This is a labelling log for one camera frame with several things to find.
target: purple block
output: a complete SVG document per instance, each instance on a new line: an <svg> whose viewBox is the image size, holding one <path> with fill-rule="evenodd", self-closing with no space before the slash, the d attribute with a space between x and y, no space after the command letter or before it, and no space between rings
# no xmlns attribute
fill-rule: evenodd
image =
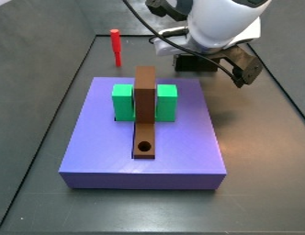
<svg viewBox="0 0 305 235"><path fill-rule="evenodd" d="M132 78L93 78L59 173L71 188L216 189L226 175L196 79L178 89L175 122L156 122L155 160L131 159L133 122L116 122L111 92Z"/></svg>

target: hole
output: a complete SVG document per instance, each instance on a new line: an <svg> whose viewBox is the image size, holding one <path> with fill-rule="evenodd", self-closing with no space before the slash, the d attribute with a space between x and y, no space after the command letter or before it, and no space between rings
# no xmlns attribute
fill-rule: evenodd
<svg viewBox="0 0 305 235"><path fill-rule="evenodd" d="M141 141L139 144L137 144L137 149L140 151L150 151L151 149L151 144L147 142L147 141Z"/></svg>

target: black table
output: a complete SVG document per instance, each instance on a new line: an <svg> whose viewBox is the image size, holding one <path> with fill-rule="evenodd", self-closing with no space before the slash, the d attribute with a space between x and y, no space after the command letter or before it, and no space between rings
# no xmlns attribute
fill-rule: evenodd
<svg viewBox="0 0 305 235"><path fill-rule="evenodd" d="M146 40L121 38L115 68L109 38L96 38L0 232L305 231L305 120L267 71L236 89L222 72L174 72ZM199 78L228 172L216 191L72 190L57 174L92 78L132 77L136 65Z"/></svg>

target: green cube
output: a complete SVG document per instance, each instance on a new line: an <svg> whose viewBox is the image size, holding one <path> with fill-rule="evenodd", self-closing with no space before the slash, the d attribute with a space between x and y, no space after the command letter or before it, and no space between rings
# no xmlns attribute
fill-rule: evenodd
<svg viewBox="0 0 305 235"><path fill-rule="evenodd" d="M115 121L133 121L132 84L115 84L112 90Z"/></svg>
<svg viewBox="0 0 305 235"><path fill-rule="evenodd" d="M175 121L176 97L174 84L158 85L156 121Z"/></svg>

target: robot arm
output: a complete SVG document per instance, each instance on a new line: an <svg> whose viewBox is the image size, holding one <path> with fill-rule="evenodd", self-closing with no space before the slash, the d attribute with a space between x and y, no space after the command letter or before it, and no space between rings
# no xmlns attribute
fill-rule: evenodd
<svg viewBox="0 0 305 235"><path fill-rule="evenodd" d="M182 2L186 8L188 3L191 5L186 18ZM175 44L203 54L212 54L260 37L259 16L270 2L271 0L178 0L168 3L164 0L147 0L146 5L158 16L163 17L168 13L176 21L187 19L187 35L170 38ZM182 28L168 28L160 34L175 34L179 30ZM182 50L176 50L160 39L155 39L154 44L159 56L182 53Z"/></svg>
<svg viewBox="0 0 305 235"><path fill-rule="evenodd" d="M270 2L271 0L146 0L152 14L159 17L168 15L176 21L187 20L186 27L167 28L159 32L180 49L154 37L151 42L155 45L156 54L175 55L178 71L184 71L176 66L182 61L206 63L204 60L195 60L183 49L195 51L200 55L198 59L210 59L214 62L224 59L234 66L232 74L226 73L236 87L251 84L263 65L259 59L247 54L236 44L259 38L259 16Z"/></svg>

